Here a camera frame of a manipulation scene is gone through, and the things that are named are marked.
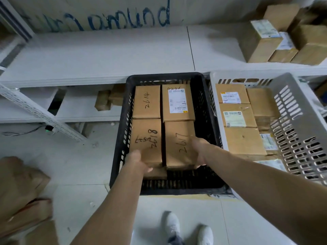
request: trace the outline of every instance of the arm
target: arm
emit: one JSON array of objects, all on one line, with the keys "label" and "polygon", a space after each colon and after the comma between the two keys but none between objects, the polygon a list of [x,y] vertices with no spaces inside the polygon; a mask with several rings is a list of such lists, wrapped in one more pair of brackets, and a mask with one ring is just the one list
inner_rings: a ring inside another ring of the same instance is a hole
[{"label": "arm", "polygon": [[207,164],[252,208],[298,245],[327,240],[327,188],[301,177],[240,159],[194,138],[198,163]]},{"label": "arm", "polygon": [[130,153],[107,197],[71,245],[129,245],[143,175],[151,170],[141,162],[140,151]]}]

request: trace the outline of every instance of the cable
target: cable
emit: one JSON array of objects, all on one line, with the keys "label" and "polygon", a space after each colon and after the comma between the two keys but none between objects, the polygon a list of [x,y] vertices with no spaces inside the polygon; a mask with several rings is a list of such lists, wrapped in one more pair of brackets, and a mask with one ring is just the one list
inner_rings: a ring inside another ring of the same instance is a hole
[{"label": "cable", "polygon": [[24,132],[24,133],[16,133],[16,132],[2,132],[2,136],[19,136],[19,135],[24,135],[24,134],[28,134],[28,133],[31,133],[31,132],[34,132],[34,131],[37,131],[39,128],[41,127],[44,127],[46,125],[41,125],[39,126],[38,128],[32,130],[32,131],[29,131],[29,132]]}]

